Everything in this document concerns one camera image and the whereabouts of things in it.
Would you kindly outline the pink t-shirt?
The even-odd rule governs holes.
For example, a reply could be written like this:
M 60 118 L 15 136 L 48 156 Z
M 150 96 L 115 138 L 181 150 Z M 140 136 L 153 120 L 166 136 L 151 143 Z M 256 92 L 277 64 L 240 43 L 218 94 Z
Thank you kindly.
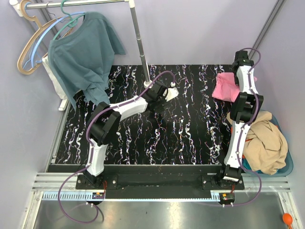
M 216 86 L 212 97 L 227 102 L 234 102 L 240 89 L 234 82 L 233 73 L 219 73 L 216 77 Z

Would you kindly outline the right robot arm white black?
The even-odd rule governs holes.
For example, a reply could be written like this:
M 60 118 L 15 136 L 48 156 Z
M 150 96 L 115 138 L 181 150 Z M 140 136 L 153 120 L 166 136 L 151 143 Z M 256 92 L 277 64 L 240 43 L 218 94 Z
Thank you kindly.
M 242 183 L 243 150 L 251 124 L 256 120 L 264 97 L 255 86 L 254 67 L 256 62 L 249 59 L 248 51 L 253 48 L 243 48 L 235 53 L 232 70 L 234 82 L 239 87 L 239 94 L 233 102 L 230 111 L 232 120 L 232 135 L 224 164 L 216 177 L 218 187 L 231 189 Z

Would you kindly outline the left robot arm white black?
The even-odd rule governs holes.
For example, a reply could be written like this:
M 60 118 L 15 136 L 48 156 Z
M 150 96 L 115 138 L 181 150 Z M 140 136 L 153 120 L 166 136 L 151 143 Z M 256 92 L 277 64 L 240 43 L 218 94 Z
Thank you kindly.
M 169 102 L 179 95 L 175 83 L 166 87 L 160 82 L 146 88 L 140 95 L 116 104 L 101 102 L 92 113 L 87 124 L 86 139 L 89 142 L 89 156 L 83 174 L 86 183 L 93 189 L 103 183 L 102 172 L 109 143 L 114 139 L 120 122 L 146 111 L 160 113 Z

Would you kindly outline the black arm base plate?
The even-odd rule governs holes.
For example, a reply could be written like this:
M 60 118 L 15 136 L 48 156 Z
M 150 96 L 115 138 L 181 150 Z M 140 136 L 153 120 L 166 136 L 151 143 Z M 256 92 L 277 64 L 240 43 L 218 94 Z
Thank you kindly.
M 48 177 L 46 191 L 101 192 L 108 201 L 217 201 L 219 192 L 244 190 L 244 181 L 231 189 L 220 188 L 216 181 L 221 166 L 106 165 L 102 182 L 91 184 L 83 174 Z

